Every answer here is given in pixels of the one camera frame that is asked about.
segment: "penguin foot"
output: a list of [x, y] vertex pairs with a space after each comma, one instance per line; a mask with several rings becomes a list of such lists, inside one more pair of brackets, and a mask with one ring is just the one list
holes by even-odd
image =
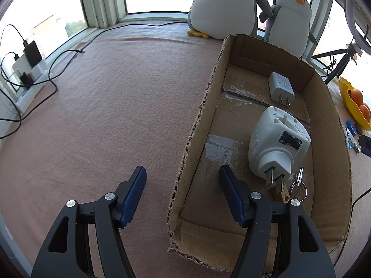
[[196, 30], [188, 30], [187, 34], [194, 35], [196, 37], [203, 37], [203, 38], [208, 38], [209, 37], [206, 33], [202, 33], [200, 31], [196, 31]]

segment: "orange beak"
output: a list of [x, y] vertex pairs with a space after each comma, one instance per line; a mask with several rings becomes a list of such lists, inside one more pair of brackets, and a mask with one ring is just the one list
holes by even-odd
[[295, 0], [297, 3], [299, 3], [300, 5], [304, 5], [305, 4], [305, 1], [304, 0]]

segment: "yellow fruit plate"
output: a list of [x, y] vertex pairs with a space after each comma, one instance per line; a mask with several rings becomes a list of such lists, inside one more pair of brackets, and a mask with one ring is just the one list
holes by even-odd
[[339, 77], [339, 89], [340, 89], [340, 94], [341, 98], [344, 101], [344, 104], [346, 108], [348, 109], [349, 113], [353, 116], [355, 121], [359, 124], [359, 126], [366, 131], [371, 131], [371, 124], [367, 122], [365, 117], [363, 117], [362, 112], [359, 110], [358, 105], [350, 98], [348, 95], [348, 90], [353, 90], [354, 88], [352, 87], [352, 84], [347, 81], [343, 77]]

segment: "penguin wing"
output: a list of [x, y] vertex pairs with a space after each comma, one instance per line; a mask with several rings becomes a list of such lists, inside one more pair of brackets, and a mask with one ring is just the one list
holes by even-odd
[[264, 13], [266, 13], [269, 17], [273, 16], [273, 12], [272, 9], [270, 9], [268, 0], [256, 0], [256, 2]]
[[[276, 5], [272, 5], [272, 6], [270, 7], [270, 10], [272, 11], [272, 14], [274, 13], [275, 8], [276, 8]], [[260, 15], [259, 15], [259, 20], [260, 20], [260, 22], [262, 22], [262, 23], [264, 23], [268, 18], [269, 18], [269, 16], [268, 16], [264, 11], [262, 11], [262, 12], [260, 13]]]
[[317, 39], [315, 38], [315, 36], [313, 35], [313, 33], [311, 31], [309, 31], [309, 40], [315, 44], [316, 46], [318, 46], [318, 41]]

